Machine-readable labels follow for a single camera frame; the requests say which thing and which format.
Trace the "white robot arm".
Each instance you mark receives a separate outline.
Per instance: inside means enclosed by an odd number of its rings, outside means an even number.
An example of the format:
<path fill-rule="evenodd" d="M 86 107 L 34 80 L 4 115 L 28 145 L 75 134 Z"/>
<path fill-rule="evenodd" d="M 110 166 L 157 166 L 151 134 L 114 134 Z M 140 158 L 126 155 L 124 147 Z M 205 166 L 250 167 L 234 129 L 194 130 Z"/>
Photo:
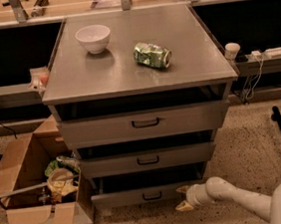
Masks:
<path fill-rule="evenodd" d="M 232 201 L 269 224 L 281 224 L 281 183 L 269 196 L 239 189 L 221 177 L 210 177 L 201 184 L 183 185 L 176 191 L 184 195 L 175 207 L 177 211 L 191 211 L 208 203 Z"/>

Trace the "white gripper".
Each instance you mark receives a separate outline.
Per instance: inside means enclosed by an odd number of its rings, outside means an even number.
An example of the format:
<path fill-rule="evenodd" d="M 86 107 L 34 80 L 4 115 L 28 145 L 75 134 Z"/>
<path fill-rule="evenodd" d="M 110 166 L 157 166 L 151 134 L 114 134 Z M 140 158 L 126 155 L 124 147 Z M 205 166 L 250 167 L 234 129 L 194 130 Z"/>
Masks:
<path fill-rule="evenodd" d="M 186 193 L 185 200 L 175 206 L 176 211 L 192 211 L 194 207 L 209 203 L 210 199 L 205 184 L 182 185 L 175 189 L 178 193 Z"/>

